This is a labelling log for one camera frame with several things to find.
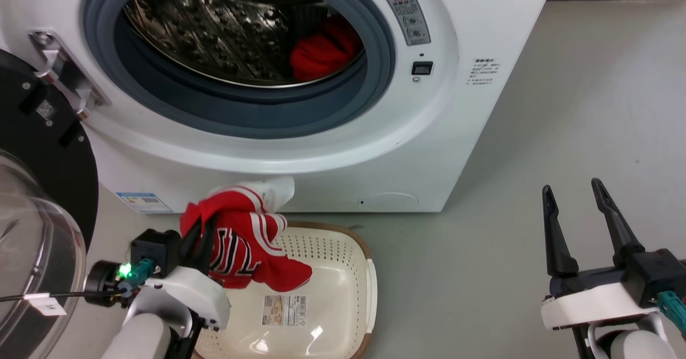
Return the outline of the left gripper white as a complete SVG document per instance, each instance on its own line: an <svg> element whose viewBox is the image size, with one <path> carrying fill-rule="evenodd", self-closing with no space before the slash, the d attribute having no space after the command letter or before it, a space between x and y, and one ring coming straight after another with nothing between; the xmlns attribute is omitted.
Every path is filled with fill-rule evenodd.
<svg viewBox="0 0 686 359"><path fill-rule="evenodd" d="M206 276L212 262L217 217L214 214L204 223L199 218L191 225L181 241L181 266L166 278L145 281L128 308L128 320L151 313L189 332L193 327L191 313L195 313L201 318L202 329L226 329L231 309L228 296L223 286Z"/></svg>

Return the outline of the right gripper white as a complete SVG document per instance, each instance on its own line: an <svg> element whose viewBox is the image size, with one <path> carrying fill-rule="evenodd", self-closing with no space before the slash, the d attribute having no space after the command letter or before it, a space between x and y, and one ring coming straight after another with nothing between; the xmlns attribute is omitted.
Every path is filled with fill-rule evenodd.
<svg viewBox="0 0 686 359"><path fill-rule="evenodd" d="M658 312L656 307L637 305L621 283L627 258L645 248L638 241L624 215L599 178L591 179L598 210L606 219L613 245L616 268L597 268L579 272L577 261L570 255L558 220L559 209L550 185L542 188L542 212L546 242L549 295L541 305L541 317L549 330L638 318Z"/></svg>

